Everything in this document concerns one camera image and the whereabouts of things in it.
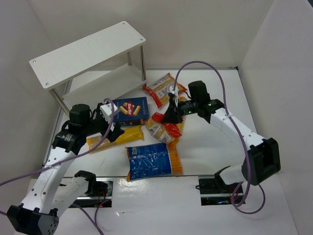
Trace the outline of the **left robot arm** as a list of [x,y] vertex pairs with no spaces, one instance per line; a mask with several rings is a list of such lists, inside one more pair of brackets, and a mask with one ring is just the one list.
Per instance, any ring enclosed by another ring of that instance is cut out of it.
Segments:
[[94,173],[84,170],[75,173],[64,187],[60,183],[74,160],[84,156],[81,148],[88,136],[101,134],[96,144],[99,146],[104,140],[114,142],[124,133],[121,125],[113,121],[117,113],[117,106],[109,99],[98,103],[94,110],[86,104],[71,108],[69,119],[54,138],[45,167],[36,172],[39,177],[33,188],[18,206],[11,205],[6,213],[17,232],[52,235],[62,214],[79,196],[106,192],[107,185],[97,181]]

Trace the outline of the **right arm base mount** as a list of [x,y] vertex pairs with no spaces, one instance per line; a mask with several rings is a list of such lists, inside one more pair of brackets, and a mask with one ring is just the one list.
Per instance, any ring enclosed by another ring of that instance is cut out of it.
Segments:
[[238,183],[225,185],[213,175],[199,176],[195,186],[200,191],[202,206],[231,205],[232,194]]

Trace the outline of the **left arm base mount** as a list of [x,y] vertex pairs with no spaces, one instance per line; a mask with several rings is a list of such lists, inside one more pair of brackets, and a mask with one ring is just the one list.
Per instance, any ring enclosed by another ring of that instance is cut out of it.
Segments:
[[92,194],[82,194],[74,204],[82,208],[111,208],[114,178],[97,178],[98,186]]

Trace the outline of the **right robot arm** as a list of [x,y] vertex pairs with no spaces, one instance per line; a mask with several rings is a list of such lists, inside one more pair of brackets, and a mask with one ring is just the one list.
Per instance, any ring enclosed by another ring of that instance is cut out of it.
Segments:
[[162,119],[162,124],[178,124],[184,116],[197,114],[223,132],[244,152],[244,161],[240,165],[227,166],[215,173],[225,185],[250,182],[256,186],[276,174],[281,169],[278,142],[265,139],[253,132],[229,111],[218,99],[211,99],[206,85],[195,81],[188,85],[190,98],[179,101],[178,89],[173,85],[166,87],[169,106]]

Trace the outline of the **red fusilli pasta bag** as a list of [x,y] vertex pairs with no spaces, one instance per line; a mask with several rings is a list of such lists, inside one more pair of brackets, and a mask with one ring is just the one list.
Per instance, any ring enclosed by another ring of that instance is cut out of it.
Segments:
[[156,140],[169,144],[179,139],[182,134],[180,133],[177,124],[162,124],[164,114],[155,112],[147,121],[145,127],[152,137]]

